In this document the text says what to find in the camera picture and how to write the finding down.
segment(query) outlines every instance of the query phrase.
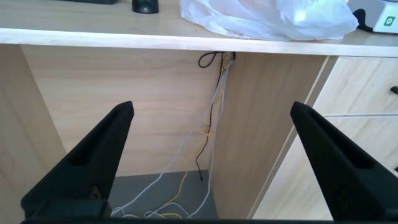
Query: drawer handle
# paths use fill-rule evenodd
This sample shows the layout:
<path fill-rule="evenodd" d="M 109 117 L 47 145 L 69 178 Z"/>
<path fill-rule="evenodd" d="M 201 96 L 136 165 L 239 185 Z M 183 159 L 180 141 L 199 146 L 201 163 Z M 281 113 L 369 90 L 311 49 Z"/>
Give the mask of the drawer handle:
<path fill-rule="evenodd" d="M 398 86 L 393 86 L 390 91 L 398 95 Z"/>

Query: white cable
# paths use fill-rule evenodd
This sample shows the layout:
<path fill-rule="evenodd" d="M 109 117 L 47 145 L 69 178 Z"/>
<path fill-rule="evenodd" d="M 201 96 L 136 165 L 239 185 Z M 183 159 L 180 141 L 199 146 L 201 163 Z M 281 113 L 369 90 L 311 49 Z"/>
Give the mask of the white cable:
<path fill-rule="evenodd" d="M 131 215 L 131 214 L 123 215 L 122 217 L 123 218 L 126 218 L 126 217 L 139 218 L 137 215 Z"/>
<path fill-rule="evenodd" d="M 187 214 L 187 216 L 189 216 L 189 213 L 188 213 L 181 205 L 179 205 L 178 203 L 175 203 L 175 202 L 170 202 L 170 203 L 168 203 L 167 205 L 162 205 L 160 208 L 158 208 L 158 209 L 155 210 L 155 211 L 148 211 L 148 212 L 146 212 L 146 213 L 144 214 L 144 218 L 149 218 L 149 217 L 151 217 L 153 214 L 157 214 L 161 209 L 163 209 L 163 208 L 165 208 L 165 207 L 167 207 L 167 206 L 169 206 L 169 205 L 176 205 L 176 206 L 180 207 L 181 210 L 183 210 L 184 213 Z"/>
<path fill-rule="evenodd" d="M 198 207 L 198 209 L 196 209 L 196 211 L 194 211 L 191 215 L 189 215 L 187 218 L 191 218 L 192 216 L 194 216 L 196 213 L 199 212 L 199 210 L 202 208 L 202 206 L 205 204 L 207 198 L 209 197 L 210 194 L 210 183 L 211 183 L 211 175 L 213 173 L 213 164 L 214 164 L 214 146 L 215 146 L 215 139 L 216 139 L 216 135 L 217 135 L 217 127 L 218 127 L 218 121 L 220 120 L 221 115 L 223 114 L 224 111 L 224 95 L 225 95 L 225 88 L 226 88 L 226 79 L 228 77 L 228 70 L 229 68 L 232 66 L 232 64 L 234 63 L 235 60 L 232 60 L 229 62 L 226 70 L 225 70 L 225 79 L 224 79 L 224 88 L 223 88 L 223 94 L 222 94 L 222 99 L 221 99 L 221 111 L 217 116 L 217 120 L 216 120 L 216 127 L 214 129 L 214 138 L 213 138 L 213 144 L 211 147 L 211 166 L 210 166 L 210 174 L 209 174 L 209 181 L 207 183 L 207 194 L 205 196 L 205 198 L 203 199 L 202 203 L 200 204 L 200 206 Z"/>
<path fill-rule="evenodd" d="M 116 208 L 112 211 L 111 216 L 113 216 L 115 213 L 117 213 L 117 212 L 120 211 L 120 210 L 122 210 L 123 213 L 124 213 L 124 208 L 126 208 L 127 206 L 129 206 L 129 205 L 131 205 L 132 203 L 134 203 L 146 190 L 148 190 L 150 187 L 152 187 L 154 184 L 156 184 L 156 182 L 158 182 L 158 181 L 160 180 L 160 178 L 162 178 L 164 172 L 170 167 L 170 165 L 174 162 L 175 158 L 177 158 L 177 156 L 180 154 L 181 149 L 182 149 L 183 145 L 185 144 L 185 141 L 186 141 L 187 139 L 189 139 L 189 137 L 192 135 L 193 131 L 194 131 L 194 130 L 197 128 L 197 126 L 200 124 L 200 122 L 201 122 L 201 120 L 203 119 L 204 115 L 206 115 L 207 112 L 209 111 L 211 105 L 214 103 L 214 100 L 215 100 L 215 98 L 216 98 L 216 95 L 217 95 L 217 93 L 218 93 L 218 90 L 220 89 L 221 83 L 222 83 L 223 80 L 225 80 L 225 78 L 226 78 L 226 75 L 223 75 L 223 77 L 221 77 L 220 82 L 219 82 L 219 85 L 217 86 L 216 91 L 215 91 L 215 94 L 214 94 L 214 96 L 213 96 L 213 99 L 211 99 L 210 106 L 207 107 L 207 109 L 201 114 L 201 116 L 199 117 L 199 119 L 197 120 L 197 122 L 195 123 L 195 125 L 193 126 L 193 128 L 191 129 L 191 131 L 190 131 L 190 132 L 188 133 L 188 135 L 182 140 L 182 142 L 181 142 L 181 144 L 180 144 L 180 147 L 179 147 L 177 153 L 175 154 L 175 156 L 173 157 L 173 159 L 169 162 L 169 164 L 166 166 L 166 168 L 162 171 L 162 173 L 160 173 L 159 177 L 158 177 L 155 181 L 153 181 L 152 183 L 150 183 L 141 193 L 139 193 L 139 194 L 138 194 L 134 199 L 132 199 L 129 203 L 123 205 L 122 207 L 116 207 Z"/>

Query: white plastic bag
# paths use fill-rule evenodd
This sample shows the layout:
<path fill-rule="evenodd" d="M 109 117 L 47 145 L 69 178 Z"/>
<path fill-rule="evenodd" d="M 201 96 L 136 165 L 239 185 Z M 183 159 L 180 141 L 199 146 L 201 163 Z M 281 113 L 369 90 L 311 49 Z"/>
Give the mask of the white plastic bag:
<path fill-rule="evenodd" d="M 358 26 L 344 0 L 180 0 L 180 10 L 212 32 L 247 39 L 341 39 Z"/>

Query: black cable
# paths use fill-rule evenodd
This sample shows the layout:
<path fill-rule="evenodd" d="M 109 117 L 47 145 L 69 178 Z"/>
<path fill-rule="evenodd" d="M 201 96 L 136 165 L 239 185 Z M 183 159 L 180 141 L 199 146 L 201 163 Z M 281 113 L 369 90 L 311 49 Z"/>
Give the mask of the black cable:
<path fill-rule="evenodd" d="M 202 65 L 200 62 L 201 62 L 201 60 L 204 58 L 204 57 L 206 57 L 207 55 L 213 55 L 213 57 L 211 58 L 211 60 L 209 61 L 209 63 L 208 64 L 206 64 L 206 65 Z M 220 78 L 221 78 L 221 75 L 222 75 L 222 73 L 223 73 L 223 69 L 225 70 L 225 68 L 224 68 L 224 59 L 225 59 L 225 57 L 227 56 L 227 54 L 225 53 L 225 52 L 208 52 L 208 53 L 205 53 L 205 54 L 203 54 L 200 58 L 199 58 L 199 61 L 198 61 L 198 65 L 199 65 L 199 67 L 201 67 L 201 68 L 207 68 L 207 67 L 209 67 L 210 65 L 211 65 L 211 63 L 213 63 L 213 61 L 214 61 L 214 59 L 216 58 L 216 56 L 217 56 L 217 54 L 221 54 L 221 63 L 220 63 L 220 72 L 219 72 L 219 74 L 218 74 L 218 79 L 217 79 L 217 84 L 216 84 L 216 89 L 215 89 L 215 91 L 217 90 L 217 86 L 218 86 L 218 84 L 219 84 L 219 82 L 220 82 Z M 210 128 L 211 128 L 211 114 L 212 114 L 212 112 L 213 112 L 213 104 L 214 103 L 212 103 L 211 104 L 211 106 L 210 106 L 210 119 L 209 119 L 209 127 L 207 128 L 207 136 L 206 136 L 206 142 L 205 142 L 205 145 L 203 145 L 203 148 L 201 149 L 201 151 L 199 152 L 199 154 L 197 155 L 197 158 L 195 159 L 195 162 L 197 163 L 197 167 L 198 167 L 198 171 L 199 171 L 199 177 L 200 177 L 200 181 L 203 181 L 203 176 L 202 176 L 202 174 L 201 174 L 201 170 L 200 170 L 200 167 L 199 167 L 199 164 L 198 164 L 198 158 L 200 157 L 200 155 L 203 153 L 203 151 L 205 150 L 205 148 L 206 148 L 206 145 L 207 145 L 207 142 L 209 141 L 209 133 L 210 133 Z"/>

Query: yellow cable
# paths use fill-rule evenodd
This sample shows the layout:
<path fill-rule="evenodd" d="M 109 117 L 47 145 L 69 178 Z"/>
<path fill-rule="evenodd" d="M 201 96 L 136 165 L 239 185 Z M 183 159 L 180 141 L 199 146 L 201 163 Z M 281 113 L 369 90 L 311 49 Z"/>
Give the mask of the yellow cable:
<path fill-rule="evenodd" d="M 186 171 L 185 171 L 184 177 L 182 177 L 182 180 L 181 180 L 181 183 L 180 183 L 180 188 L 178 189 L 178 192 L 177 192 L 177 194 L 174 196 L 174 198 L 172 198 L 172 199 L 170 199 L 168 202 L 164 203 L 164 205 L 167 205 L 168 203 L 173 202 L 173 201 L 180 195 L 181 190 L 182 190 L 182 185 L 183 185 L 183 183 L 184 183 L 185 178 L 186 178 L 187 175 L 188 175 L 187 161 L 188 161 L 188 159 L 191 157 L 191 155 L 193 155 L 193 153 L 196 152 L 197 149 L 200 148 L 200 146 L 202 145 L 202 142 L 203 142 L 203 141 L 200 141 L 199 144 L 195 147 L 195 150 L 193 150 L 193 151 L 191 152 L 191 154 L 184 160 L 185 170 L 186 170 Z"/>
<path fill-rule="evenodd" d="M 175 215 L 176 217 L 179 217 L 179 218 L 181 218 L 182 219 L 182 216 L 181 215 L 179 215 L 179 214 L 177 214 L 177 213 L 163 213 L 163 214 L 159 214 L 160 216 L 167 216 L 167 215 Z"/>
<path fill-rule="evenodd" d="M 205 135 L 205 136 L 209 136 L 209 137 L 211 137 L 211 133 L 204 133 L 203 131 L 199 131 L 199 130 L 196 130 L 197 132 L 199 132 L 200 134 L 203 134 L 203 135 Z"/>

